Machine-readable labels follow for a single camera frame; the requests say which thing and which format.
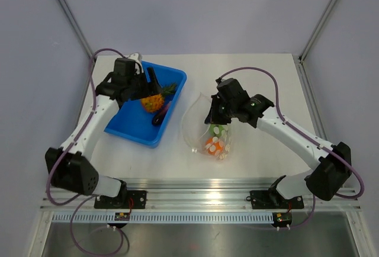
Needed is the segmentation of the toy pineapple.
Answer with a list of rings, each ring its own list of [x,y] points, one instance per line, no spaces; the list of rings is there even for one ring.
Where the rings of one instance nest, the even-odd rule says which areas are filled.
[[[176,88],[177,84],[173,82],[170,85],[165,85],[162,88],[161,93],[142,98],[140,100],[142,108],[148,113],[155,113],[159,111],[164,106],[166,98],[170,97],[171,95],[175,95]]]

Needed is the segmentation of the dark purple toy eggplant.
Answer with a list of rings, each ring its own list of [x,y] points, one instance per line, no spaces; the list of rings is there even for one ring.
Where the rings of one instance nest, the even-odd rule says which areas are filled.
[[[155,115],[154,117],[152,118],[152,125],[153,126],[160,126],[164,119],[165,119],[165,116],[169,110],[171,106],[171,101],[168,101]]]

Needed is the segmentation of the green toy ball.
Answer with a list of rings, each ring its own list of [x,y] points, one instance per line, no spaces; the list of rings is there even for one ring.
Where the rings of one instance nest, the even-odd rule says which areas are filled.
[[[227,136],[228,131],[228,125],[211,124],[209,128],[209,133],[215,137]]]

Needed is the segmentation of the clear zip top bag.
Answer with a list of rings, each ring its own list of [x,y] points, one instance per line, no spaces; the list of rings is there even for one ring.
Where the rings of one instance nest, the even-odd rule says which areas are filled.
[[[210,155],[205,150],[206,141],[215,137],[209,133],[210,124],[205,124],[204,120],[210,110],[211,99],[203,93],[199,93],[196,100],[189,106],[181,120],[181,133],[185,143],[192,153],[198,153],[213,158],[214,160],[224,160],[227,158],[232,144],[232,127],[229,126],[227,136],[218,137],[224,141],[224,150],[218,156]]]

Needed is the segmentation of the orange toy fruit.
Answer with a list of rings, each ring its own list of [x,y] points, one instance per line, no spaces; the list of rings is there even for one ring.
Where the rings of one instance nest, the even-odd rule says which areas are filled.
[[[224,141],[218,137],[211,137],[205,143],[205,150],[210,155],[218,156],[224,150]]]

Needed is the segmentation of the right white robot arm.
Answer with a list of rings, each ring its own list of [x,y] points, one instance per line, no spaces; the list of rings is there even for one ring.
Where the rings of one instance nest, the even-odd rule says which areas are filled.
[[[283,120],[274,103],[260,94],[236,102],[224,100],[218,94],[212,95],[210,111],[204,122],[226,125],[234,118],[274,137],[309,167],[303,173],[279,177],[268,188],[264,199],[276,208],[307,194],[329,201],[351,176],[351,151],[346,144],[331,144],[295,126],[292,121]]]

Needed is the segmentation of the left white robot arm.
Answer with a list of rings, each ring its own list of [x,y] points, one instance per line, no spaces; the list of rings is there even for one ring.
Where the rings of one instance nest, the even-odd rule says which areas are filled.
[[[122,208],[128,201],[126,182],[99,174],[91,164],[92,154],[101,133],[125,103],[157,95],[161,87],[153,68],[143,68],[140,53],[117,58],[113,70],[98,85],[91,82],[90,86],[92,104],[85,118],[60,147],[51,147],[45,154],[46,194],[59,206],[63,203],[53,199],[51,187],[73,192],[76,198],[106,198],[114,208]]]

